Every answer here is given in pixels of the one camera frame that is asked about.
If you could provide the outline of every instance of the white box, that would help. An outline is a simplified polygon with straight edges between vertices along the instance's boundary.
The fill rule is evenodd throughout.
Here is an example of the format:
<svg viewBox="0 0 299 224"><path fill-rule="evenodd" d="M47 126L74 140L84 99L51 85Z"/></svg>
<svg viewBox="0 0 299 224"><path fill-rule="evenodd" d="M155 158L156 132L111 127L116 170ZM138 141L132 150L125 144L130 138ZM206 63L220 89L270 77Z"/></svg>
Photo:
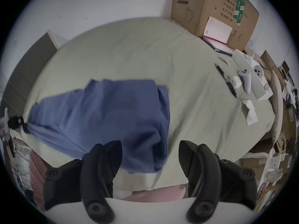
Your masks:
<svg viewBox="0 0 299 224"><path fill-rule="evenodd" d="M268 84L266 78L262 76L260 79L257 74L254 72L253 67L259 65L257 62L250 64L245 56L245 54L239 50L235 50L234 54L231 56L234 62L239 66L241 71L247 70L251 73L251 89L257 100L269 99L273 92Z"/></svg>

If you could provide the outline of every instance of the black marker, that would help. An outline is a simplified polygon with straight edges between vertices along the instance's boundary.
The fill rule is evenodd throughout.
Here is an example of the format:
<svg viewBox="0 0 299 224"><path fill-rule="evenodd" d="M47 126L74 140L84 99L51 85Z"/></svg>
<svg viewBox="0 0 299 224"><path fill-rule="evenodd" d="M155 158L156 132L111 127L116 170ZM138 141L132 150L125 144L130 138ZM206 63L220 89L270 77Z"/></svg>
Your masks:
<svg viewBox="0 0 299 224"><path fill-rule="evenodd" d="M219 71L219 73L222 75L223 79L225 80L227 86L229 87L230 92L234 95L234 97L237 98L237 93L235 92L233 85L229 82L229 79L227 78L227 76L225 75L223 70L216 63L215 63L215 66L216 66L217 70Z"/></svg>

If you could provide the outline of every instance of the blue cloth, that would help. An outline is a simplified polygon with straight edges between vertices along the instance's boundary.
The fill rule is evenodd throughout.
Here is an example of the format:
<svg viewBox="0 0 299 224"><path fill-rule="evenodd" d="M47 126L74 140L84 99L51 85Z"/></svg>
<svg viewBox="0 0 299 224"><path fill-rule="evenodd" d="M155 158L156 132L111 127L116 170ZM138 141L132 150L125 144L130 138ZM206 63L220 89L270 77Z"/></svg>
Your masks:
<svg viewBox="0 0 299 224"><path fill-rule="evenodd" d="M95 144L120 140L121 168L156 173L166 162L169 123L166 86L157 86L153 80L91 80L84 90L35 104L27 132L79 159Z"/></svg>

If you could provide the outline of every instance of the green label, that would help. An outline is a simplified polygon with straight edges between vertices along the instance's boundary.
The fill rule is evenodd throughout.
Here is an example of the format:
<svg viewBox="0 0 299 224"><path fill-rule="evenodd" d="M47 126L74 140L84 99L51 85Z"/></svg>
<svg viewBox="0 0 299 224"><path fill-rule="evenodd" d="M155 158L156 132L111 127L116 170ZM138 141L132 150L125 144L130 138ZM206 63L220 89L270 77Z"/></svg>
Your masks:
<svg viewBox="0 0 299 224"><path fill-rule="evenodd" d="M241 25L241 19L244 12L245 0L237 0L234 18L237 20L237 25Z"/></svg>

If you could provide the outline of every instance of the bed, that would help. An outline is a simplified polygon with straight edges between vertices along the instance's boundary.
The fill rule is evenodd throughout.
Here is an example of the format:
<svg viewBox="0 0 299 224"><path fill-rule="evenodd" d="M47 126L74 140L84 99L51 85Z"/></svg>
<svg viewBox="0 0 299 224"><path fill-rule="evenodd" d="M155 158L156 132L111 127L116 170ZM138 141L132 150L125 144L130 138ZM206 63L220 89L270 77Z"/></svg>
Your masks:
<svg viewBox="0 0 299 224"><path fill-rule="evenodd" d="M181 140L205 143L220 158L236 161L268 132L275 115L268 100L257 101L252 91L237 91L236 99L215 68L228 76L239 70L219 59L203 40L174 21L139 18L92 29L63 46L36 80L24 109L27 121L32 105L44 97L84 88L90 79L154 79L166 85L170 99L168 159L156 174L128 174L119 170L114 188L124 191L152 190L188 183L179 161ZM247 126L252 100L258 122ZM73 158L42 144L21 131L26 143L53 167Z"/></svg>

